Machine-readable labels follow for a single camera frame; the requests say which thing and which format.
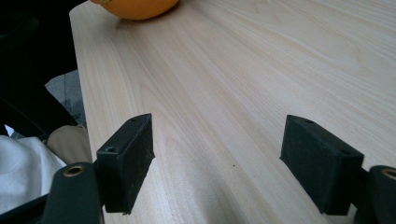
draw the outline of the orange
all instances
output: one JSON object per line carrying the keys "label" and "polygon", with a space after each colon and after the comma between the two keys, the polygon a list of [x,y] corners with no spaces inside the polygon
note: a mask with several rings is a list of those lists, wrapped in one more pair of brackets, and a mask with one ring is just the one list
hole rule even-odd
{"label": "orange", "polygon": [[91,0],[112,14],[129,20],[145,20],[173,7],[178,0]]}

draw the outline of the white fabric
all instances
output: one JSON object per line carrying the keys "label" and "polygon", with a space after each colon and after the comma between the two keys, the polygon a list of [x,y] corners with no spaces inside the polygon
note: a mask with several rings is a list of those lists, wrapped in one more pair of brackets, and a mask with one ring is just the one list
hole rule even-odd
{"label": "white fabric", "polygon": [[49,193],[64,166],[36,137],[0,135],[0,214]]}

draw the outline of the wooden table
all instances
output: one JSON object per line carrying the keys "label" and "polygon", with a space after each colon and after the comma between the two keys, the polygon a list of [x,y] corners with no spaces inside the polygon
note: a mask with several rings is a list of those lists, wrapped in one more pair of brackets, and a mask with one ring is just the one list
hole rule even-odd
{"label": "wooden table", "polygon": [[321,215],[279,159],[288,114],[396,166],[396,4],[182,0],[148,21],[70,14],[92,152],[153,116],[156,159],[109,223],[352,223]]}

